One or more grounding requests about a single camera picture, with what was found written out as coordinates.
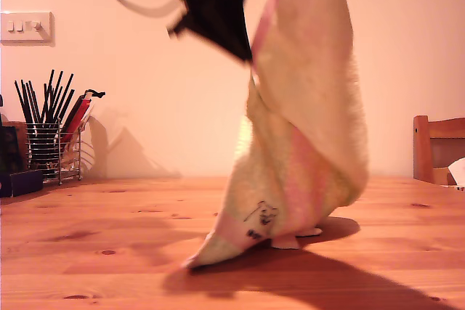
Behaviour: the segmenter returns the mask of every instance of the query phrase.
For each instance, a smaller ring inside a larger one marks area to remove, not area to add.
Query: wooden table
[[[1,200],[2,309],[465,309],[465,193],[372,178],[302,250],[188,273],[225,179],[72,183]]]

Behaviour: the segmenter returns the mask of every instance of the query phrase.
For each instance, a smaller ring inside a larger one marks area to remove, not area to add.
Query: cream wall
[[[159,7],[170,0],[131,0]],[[253,37],[265,0],[247,0]],[[348,0],[375,174],[412,173],[412,119],[465,115],[464,0]],[[2,11],[49,10],[51,46],[3,46],[1,93],[22,120],[13,85],[75,73],[76,93],[95,100],[85,140],[90,175],[224,175],[246,100],[248,71],[193,38],[170,39],[178,12],[146,17],[115,0],[1,0]]]

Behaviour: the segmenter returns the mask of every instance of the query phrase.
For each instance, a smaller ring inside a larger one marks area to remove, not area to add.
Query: towel
[[[235,165],[217,220],[188,268],[296,237],[353,204],[368,180],[367,132],[346,0],[268,0]]]

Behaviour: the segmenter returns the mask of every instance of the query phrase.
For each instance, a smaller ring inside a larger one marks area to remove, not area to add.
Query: pen holder
[[[82,179],[81,128],[70,134],[62,130],[60,122],[27,123],[26,126],[29,169],[41,170],[44,183],[62,184],[64,179]]]

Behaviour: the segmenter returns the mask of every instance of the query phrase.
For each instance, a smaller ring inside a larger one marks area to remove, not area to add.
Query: switch plate
[[[52,13],[51,12],[2,12],[0,14],[1,42],[41,42],[52,41]],[[10,22],[15,24],[13,31],[9,30]],[[41,27],[36,30],[34,24],[39,22]]]

